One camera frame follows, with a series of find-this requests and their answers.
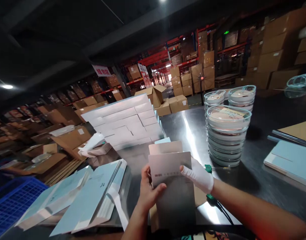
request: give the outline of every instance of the fluorescent light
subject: fluorescent light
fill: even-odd
[[[6,88],[6,89],[12,89],[12,88],[13,88],[12,85],[3,85],[2,87],[3,87],[3,88]]]

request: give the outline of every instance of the gloved hand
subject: gloved hand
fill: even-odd
[[[211,173],[208,173],[202,165],[194,158],[192,158],[192,170],[181,165],[181,174],[201,189],[204,193],[211,193],[214,186],[214,179]]]

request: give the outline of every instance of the hand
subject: hand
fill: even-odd
[[[214,179],[212,174],[208,173],[202,165],[194,158],[192,159],[192,170],[181,165],[180,171],[181,174],[201,189],[204,193],[209,194],[213,190]]]
[[[142,180],[140,181],[140,194],[137,201],[137,205],[146,213],[154,206],[158,197],[166,189],[166,184],[161,183],[154,190],[152,188],[151,182],[152,178],[150,176],[150,167],[145,165],[142,168]]]

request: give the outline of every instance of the hanging sign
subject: hanging sign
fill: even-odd
[[[99,77],[109,77],[111,76],[109,70],[107,67],[102,67],[102,66],[98,66],[98,65],[92,65],[97,76]]]

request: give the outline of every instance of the blue basket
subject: blue basket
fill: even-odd
[[[0,236],[48,186],[33,177],[14,178],[0,188]]]

